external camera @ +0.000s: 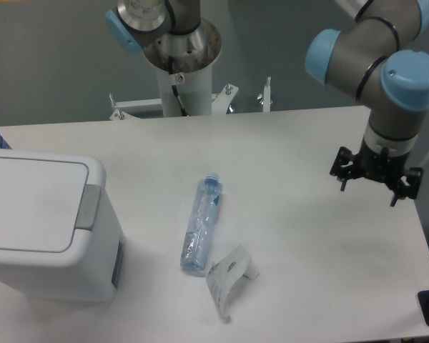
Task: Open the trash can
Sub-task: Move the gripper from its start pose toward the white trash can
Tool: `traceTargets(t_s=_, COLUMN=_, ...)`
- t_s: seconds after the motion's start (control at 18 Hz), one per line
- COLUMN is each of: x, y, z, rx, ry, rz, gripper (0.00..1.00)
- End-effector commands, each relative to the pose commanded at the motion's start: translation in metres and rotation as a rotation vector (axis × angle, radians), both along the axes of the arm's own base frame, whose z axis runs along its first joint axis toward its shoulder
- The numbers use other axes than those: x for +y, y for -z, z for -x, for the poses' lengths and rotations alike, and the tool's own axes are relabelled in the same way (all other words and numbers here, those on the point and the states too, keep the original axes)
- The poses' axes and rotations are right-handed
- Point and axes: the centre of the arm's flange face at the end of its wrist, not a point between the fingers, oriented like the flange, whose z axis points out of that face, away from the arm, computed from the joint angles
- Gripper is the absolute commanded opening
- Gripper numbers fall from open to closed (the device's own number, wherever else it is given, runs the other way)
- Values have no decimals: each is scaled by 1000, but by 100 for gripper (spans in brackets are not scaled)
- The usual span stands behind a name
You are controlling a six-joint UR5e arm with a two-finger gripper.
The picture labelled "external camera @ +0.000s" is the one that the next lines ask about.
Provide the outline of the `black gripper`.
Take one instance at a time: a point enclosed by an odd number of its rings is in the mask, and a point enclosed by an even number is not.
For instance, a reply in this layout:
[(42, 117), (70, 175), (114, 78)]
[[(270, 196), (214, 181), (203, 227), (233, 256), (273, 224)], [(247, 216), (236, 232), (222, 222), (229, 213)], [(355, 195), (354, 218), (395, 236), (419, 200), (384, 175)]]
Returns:
[(373, 151), (362, 140), (358, 154), (353, 154), (341, 146), (330, 169), (330, 175), (341, 183), (344, 191), (347, 182), (360, 177), (384, 183), (393, 187), (393, 198), (390, 206), (406, 198), (416, 200), (423, 178), (423, 168), (404, 169), (409, 152), (400, 156), (391, 156), (390, 150), (383, 147), (379, 153)]

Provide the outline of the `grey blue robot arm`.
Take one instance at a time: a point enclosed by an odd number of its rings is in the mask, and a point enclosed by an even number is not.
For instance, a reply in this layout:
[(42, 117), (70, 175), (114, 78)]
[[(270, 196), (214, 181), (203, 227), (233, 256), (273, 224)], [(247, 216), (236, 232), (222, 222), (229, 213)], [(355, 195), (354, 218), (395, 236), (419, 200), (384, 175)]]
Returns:
[(429, 26), (429, 1), (340, 1), (355, 20), (348, 33), (321, 31), (305, 69), (370, 110), (358, 153), (341, 147), (330, 174), (341, 183), (385, 184), (394, 200), (415, 199), (423, 169), (406, 161), (429, 111), (429, 54), (409, 49)]

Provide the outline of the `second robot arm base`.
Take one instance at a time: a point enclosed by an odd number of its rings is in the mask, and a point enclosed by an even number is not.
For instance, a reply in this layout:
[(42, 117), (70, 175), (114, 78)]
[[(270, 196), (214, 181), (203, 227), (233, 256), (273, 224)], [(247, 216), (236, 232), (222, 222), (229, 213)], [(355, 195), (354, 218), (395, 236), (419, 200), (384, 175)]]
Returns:
[(135, 54), (165, 34), (191, 34), (201, 24), (201, 5), (199, 1), (118, 1), (105, 19), (117, 43)]

